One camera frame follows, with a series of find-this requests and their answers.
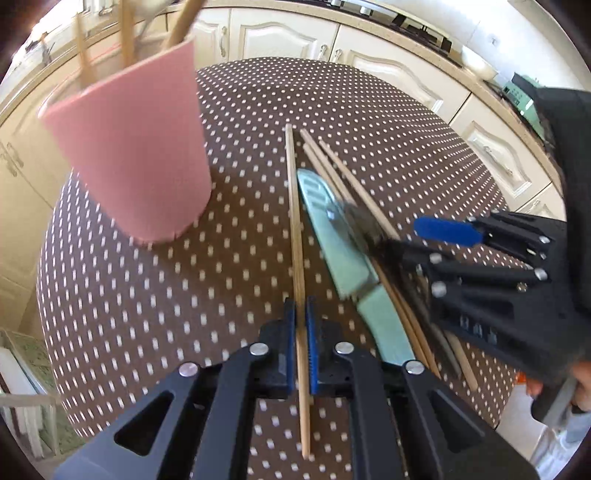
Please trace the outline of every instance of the person's hand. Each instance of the person's hand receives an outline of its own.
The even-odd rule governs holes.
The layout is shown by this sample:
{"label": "person's hand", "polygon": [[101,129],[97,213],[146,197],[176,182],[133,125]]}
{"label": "person's hand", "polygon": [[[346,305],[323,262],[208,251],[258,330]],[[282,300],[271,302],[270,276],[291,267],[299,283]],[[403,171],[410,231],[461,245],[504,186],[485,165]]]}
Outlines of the person's hand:
{"label": "person's hand", "polygon": [[[591,411],[591,362],[579,362],[572,368],[571,373],[579,380],[573,404],[583,411]],[[542,392],[543,386],[542,382],[528,378],[526,392],[530,397],[536,398]]]}

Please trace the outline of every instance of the pink cup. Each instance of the pink cup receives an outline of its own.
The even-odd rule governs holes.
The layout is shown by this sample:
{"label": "pink cup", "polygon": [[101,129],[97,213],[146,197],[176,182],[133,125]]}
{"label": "pink cup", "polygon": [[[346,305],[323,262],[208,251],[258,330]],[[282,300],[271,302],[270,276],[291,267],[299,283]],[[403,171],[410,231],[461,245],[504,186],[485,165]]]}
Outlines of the pink cup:
{"label": "pink cup", "polygon": [[212,191],[193,40],[159,53],[163,39],[147,38],[125,70],[120,50],[96,59],[96,83],[82,90],[75,75],[39,112],[101,209],[142,242],[180,235]]}

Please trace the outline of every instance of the brown tablecloth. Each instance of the brown tablecloth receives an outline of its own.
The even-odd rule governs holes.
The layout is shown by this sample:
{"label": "brown tablecloth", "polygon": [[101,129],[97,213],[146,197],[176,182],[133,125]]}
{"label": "brown tablecloth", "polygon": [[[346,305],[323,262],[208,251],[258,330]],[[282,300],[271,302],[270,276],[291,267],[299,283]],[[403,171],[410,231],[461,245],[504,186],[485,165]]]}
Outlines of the brown tablecloth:
{"label": "brown tablecloth", "polygon": [[[352,67],[264,58],[208,67],[197,77],[213,190],[179,239],[142,247],[117,229],[73,174],[41,254],[43,328],[64,406],[77,432],[99,433],[183,361],[220,362],[281,316],[292,296],[283,128],[322,136],[347,161],[401,234],[417,215],[463,219],[504,200],[472,150],[437,115]],[[297,140],[297,164],[307,158]],[[307,216],[306,289],[318,315],[374,347],[352,303],[338,299]],[[468,261],[505,264],[486,248],[452,248]],[[443,379],[496,425],[514,370],[466,346],[480,389]],[[314,452],[299,453],[297,400],[260,401],[253,478],[349,478],[348,414],[340,399],[315,399]]]}

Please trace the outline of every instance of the floor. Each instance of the floor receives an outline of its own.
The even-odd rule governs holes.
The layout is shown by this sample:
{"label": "floor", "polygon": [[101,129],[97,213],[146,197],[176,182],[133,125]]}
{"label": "floor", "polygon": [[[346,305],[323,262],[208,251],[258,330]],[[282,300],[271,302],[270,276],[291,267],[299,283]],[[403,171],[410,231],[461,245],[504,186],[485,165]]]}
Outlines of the floor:
{"label": "floor", "polygon": [[531,417],[531,403],[531,397],[525,393],[525,385],[517,385],[496,429],[526,460],[531,458],[545,429],[542,423]]}

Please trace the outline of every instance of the countertop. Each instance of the countertop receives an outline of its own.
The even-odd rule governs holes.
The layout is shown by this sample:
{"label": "countertop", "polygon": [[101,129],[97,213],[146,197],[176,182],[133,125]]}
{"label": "countertop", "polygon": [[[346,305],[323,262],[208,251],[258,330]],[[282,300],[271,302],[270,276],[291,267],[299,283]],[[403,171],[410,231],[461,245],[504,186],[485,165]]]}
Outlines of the countertop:
{"label": "countertop", "polygon": [[[376,2],[376,7],[380,10],[391,11],[393,15],[399,13],[394,7],[383,2]],[[165,12],[175,12],[182,8],[182,4],[175,4],[169,6]],[[398,33],[380,24],[370,20],[359,18],[357,16],[338,11],[328,7],[321,7],[310,5],[300,1],[284,1],[284,0],[208,0],[205,8],[267,8],[277,9],[287,12],[298,13],[302,15],[309,15],[311,17],[322,18],[324,20],[334,21],[352,28],[357,28],[366,33],[383,38],[399,47],[414,53],[423,60],[428,61],[432,65],[439,68],[441,71],[448,74],[454,80],[459,82],[474,95],[476,95],[483,103],[485,103],[491,110],[493,110],[521,139],[521,141],[528,147],[532,154],[536,157],[542,168],[548,174],[552,183],[561,192],[560,176],[554,164],[554,161],[547,155],[541,141],[534,137],[529,130],[523,125],[517,114],[513,111],[511,106],[504,100],[500,100],[498,95],[492,91],[484,82],[478,79],[465,69],[459,68],[452,62],[446,60],[438,55],[433,50],[415,42],[414,40]],[[116,16],[110,14],[102,17],[104,20],[95,24],[89,29],[88,45],[91,46],[100,40],[119,31],[119,26],[116,22]],[[7,119],[10,113],[16,106],[25,98],[37,85],[39,85],[47,76],[56,71],[65,62],[72,59],[76,55],[76,46],[72,41],[71,47],[64,47],[63,53],[59,55],[48,67],[42,69],[32,78],[27,80],[18,90],[8,95],[5,100],[0,102],[0,125]]]}

